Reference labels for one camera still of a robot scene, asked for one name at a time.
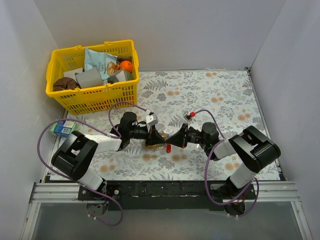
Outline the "red key tag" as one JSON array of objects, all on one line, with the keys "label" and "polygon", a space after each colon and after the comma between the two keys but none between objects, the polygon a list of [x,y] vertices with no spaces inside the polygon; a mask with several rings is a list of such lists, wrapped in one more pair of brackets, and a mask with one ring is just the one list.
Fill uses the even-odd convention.
[{"label": "red key tag", "polygon": [[167,152],[167,153],[170,153],[170,152],[171,152],[171,149],[172,149],[171,145],[168,144],[168,145],[166,146],[166,152]]}]

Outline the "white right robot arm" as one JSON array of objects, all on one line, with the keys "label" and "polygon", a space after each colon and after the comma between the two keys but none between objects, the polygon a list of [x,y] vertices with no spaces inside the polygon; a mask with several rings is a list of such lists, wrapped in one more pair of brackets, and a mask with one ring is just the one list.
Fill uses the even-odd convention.
[{"label": "white right robot arm", "polygon": [[166,140],[167,144],[184,148],[188,143],[199,144],[209,161],[219,161],[237,155],[242,163],[214,194],[237,199],[245,192],[245,186],[266,166],[278,159],[280,148],[254,126],[248,126],[240,134],[222,140],[218,127],[206,122],[201,130],[183,124],[180,130]]}]

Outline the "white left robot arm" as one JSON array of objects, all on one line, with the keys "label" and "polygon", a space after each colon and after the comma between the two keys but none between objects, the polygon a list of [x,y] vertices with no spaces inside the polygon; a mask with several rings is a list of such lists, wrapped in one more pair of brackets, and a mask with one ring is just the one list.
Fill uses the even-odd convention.
[{"label": "white left robot arm", "polygon": [[158,118],[152,112],[141,122],[137,121],[135,113],[125,112],[108,135],[82,134],[75,130],[53,155],[51,164],[71,180],[89,187],[89,194],[95,200],[101,200],[107,191],[104,179],[90,169],[94,155],[121,151],[131,139],[144,140],[146,146],[164,144],[165,139],[156,130],[157,123]]}]

